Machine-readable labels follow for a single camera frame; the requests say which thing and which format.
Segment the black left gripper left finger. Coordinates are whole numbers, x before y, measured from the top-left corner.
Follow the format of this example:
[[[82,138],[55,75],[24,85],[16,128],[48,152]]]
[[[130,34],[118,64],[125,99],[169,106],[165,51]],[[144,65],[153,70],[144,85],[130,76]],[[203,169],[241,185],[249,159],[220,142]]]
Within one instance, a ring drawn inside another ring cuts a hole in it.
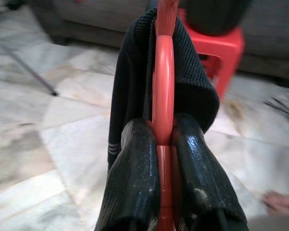
[[[96,222],[98,231],[154,231],[160,207],[157,142],[141,118],[131,120],[121,138]]]

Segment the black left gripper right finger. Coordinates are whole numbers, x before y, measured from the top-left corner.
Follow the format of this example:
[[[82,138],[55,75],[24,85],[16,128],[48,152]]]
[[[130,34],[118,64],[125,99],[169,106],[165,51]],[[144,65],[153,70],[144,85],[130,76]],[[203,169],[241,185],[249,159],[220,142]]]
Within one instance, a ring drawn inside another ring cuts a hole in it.
[[[178,231],[246,231],[234,188],[197,120],[176,114],[172,130],[172,201]]]

